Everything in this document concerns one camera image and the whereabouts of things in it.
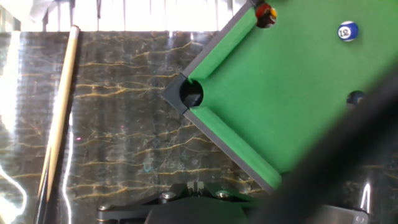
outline cue stick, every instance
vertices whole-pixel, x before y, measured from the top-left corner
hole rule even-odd
[[[51,122],[49,141],[45,152],[42,176],[40,179],[37,209],[34,223],[43,223],[45,211],[50,200],[51,189],[55,177],[58,155],[60,152],[65,115],[67,113],[70,86],[72,82],[73,66],[75,64],[79,27],[72,26],[69,33],[67,51],[63,61],[62,74],[58,88],[58,95],[54,104],[54,115]]]

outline dark marble surface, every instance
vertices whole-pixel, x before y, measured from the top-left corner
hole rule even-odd
[[[188,181],[221,182],[245,194],[265,194],[159,96],[214,34],[83,33],[57,185],[57,223],[93,223],[98,205],[125,205]],[[67,37],[67,33],[0,34],[4,220],[30,223],[34,217]],[[333,203],[360,207],[366,184],[371,189],[372,223],[398,223],[396,147],[360,167],[352,181],[338,189]]]

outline blue ball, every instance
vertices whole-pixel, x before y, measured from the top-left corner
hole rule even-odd
[[[338,37],[343,41],[352,41],[358,36],[358,26],[353,21],[346,21],[340,24],[337,30]]]

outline pool cue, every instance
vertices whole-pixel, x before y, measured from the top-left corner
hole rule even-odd
[[[79,31],[79,27],[72,26],[69,33],[67,51],[65,53],[65,60],[63,61],[58,95],[54,104],[54,115],[52,118],[49,141],[47,143],[43,171],[40,179],[37,208],[34,219],[35,224],[44,223],[47,205],[51,196],[65,124],[65,115],[67,113]]]

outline pool table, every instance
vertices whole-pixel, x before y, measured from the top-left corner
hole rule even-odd
[[[248,1],[162,96],[268,192],[397,61],[398,1]],[[354,21],[358,37],[338,27]]]

